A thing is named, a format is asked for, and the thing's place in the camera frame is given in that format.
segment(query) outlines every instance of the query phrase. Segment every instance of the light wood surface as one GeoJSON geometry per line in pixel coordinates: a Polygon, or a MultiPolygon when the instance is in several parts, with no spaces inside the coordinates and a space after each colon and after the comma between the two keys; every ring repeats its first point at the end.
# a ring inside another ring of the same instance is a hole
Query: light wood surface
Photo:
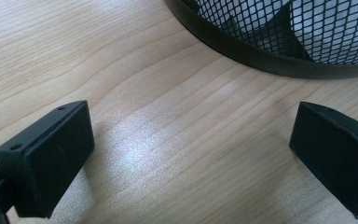
{"type": "Polygon", "coordinates": [[[82,99],[95,151],[51,219],[12,223],[358,223],[288,146],[300,101],[358,119],[358,78],[236,63],[163,0],[0,1],[0,144],[82,99]]]}

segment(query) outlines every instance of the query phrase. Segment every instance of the rectangular black piece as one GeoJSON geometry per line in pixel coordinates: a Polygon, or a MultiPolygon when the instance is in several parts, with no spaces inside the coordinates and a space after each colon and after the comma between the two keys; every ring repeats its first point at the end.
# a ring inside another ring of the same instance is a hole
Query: rectangular black piece
{"type": "Polygon", "coordinates": [[[290,148],[358,217],[358,121],[325,106],[301,103],[290,148]]]}
{"type": "Polygon", "coordinates": [[[0,172],[20,217],[51,214],[94,149],[87,101],[60,106],[0,146],[0,172]]]}

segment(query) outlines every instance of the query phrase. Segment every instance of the black mesh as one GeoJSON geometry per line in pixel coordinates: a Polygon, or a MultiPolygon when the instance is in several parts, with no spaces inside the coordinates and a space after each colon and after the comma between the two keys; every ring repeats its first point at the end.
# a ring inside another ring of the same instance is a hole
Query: black mesh
{"type": "Polygon", "coordinates": [[[358,0],[182,0],[260,49],[317,63],[358,64],[358,0]]]}

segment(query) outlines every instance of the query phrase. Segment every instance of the screw hole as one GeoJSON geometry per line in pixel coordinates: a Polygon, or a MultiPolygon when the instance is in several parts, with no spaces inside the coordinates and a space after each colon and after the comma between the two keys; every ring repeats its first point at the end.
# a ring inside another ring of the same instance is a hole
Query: screw hole
{"type": "Polygon", "coordinates": [[[22,147],[22,144],[16,144],[13,147],[10,148],[10,150],[16,150],[22,147]]]}

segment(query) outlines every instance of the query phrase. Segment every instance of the wooden desk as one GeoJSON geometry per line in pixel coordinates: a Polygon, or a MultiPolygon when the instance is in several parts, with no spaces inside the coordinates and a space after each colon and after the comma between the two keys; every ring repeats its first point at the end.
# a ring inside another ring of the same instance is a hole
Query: wooden desk
{"type": "Polygon", "coordinates": [[[300,101],[358,119],[358,78],[236,63],[163,0],[0,1],[0,144],[81,99],[95,152],[52,219],[12,223],[358,223],[288,146],[300,101]]]}

